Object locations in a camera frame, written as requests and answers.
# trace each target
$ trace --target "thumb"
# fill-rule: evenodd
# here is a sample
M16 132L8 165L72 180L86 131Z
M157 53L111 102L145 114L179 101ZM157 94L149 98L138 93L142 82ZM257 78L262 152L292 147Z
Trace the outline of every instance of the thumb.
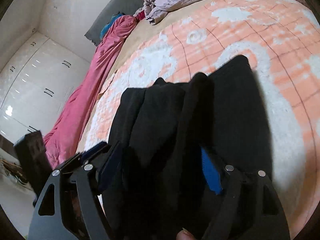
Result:
M178 234L177 234L177 238L176 240L196 240L195 237L193 236L193 234L191 234L189 231L185 230L183 228L183 230L181 230Z

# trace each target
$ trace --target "white wall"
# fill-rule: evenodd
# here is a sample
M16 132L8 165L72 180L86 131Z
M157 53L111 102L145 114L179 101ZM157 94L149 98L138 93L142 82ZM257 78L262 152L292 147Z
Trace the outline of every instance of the white wall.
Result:
M23 236L28 235L33 215L35 194L0 174L0 204L14 227Z
M84 35L109 1L47 0L39 32L91 62L96 47Z
M38 29L45 0L14 0L0 21L0 71Z

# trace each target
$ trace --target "blue fabric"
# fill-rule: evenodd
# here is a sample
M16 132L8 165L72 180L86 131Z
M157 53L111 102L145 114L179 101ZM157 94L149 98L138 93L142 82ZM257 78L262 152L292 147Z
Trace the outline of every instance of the blue fabric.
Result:
M220 183L220 174L213 165L207 152L201 147L202 172L208 183L209 189L217 195L221 193L222 186Z
M102 41L104 35L106 35L107 31L110 29L110 27L113 25L116 19L124 15L123 13L118 13L117 15L113 15L110 22L103 27L101 33L100 33L100 40Z

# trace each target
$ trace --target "beige bed sheet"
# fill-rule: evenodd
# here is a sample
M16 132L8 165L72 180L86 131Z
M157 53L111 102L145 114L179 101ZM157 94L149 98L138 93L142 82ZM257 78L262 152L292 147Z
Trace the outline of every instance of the beige bed sheet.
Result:
M191 4L189 6L186 6L184 8L181 8L177 11L170 12L166 18L164 18L159 24L157 25L150 25L150 23L147 20L142 20L138 23L137 27L133 30L133 32L130 34L130 36L125 41L120 54L118 58L116 59L113 67L110 70L110 73L107 77L110 78L110 76L116 72L131 55L136 51L138 46L145 42L150 40L153 36L160 33L164 28L171 25L172 23L187 17L188 15L192 14L196 9L200 8L201 6L209 3L212 0L202 0L200 2ZM97 98L97 101L94 105L94 108L91 112L90 118L87 122L87 125L84 129L84 133L81 137L81 140L78 144L77 152L82 152L84 150L84 144L86 141L86 137L88 134L88 131L90 129L92 118L94 116L94 113L96 111L96 106L99 101L99 98Z

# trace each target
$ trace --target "gray headboard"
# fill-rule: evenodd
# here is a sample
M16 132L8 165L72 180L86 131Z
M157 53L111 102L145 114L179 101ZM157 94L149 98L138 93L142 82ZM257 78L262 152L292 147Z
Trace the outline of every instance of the gray headboard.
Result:
M142 6L143 0L111 0L94 21L85 37L98 46L100 43L100 32L114 14L123 12L127 15L133 15Z

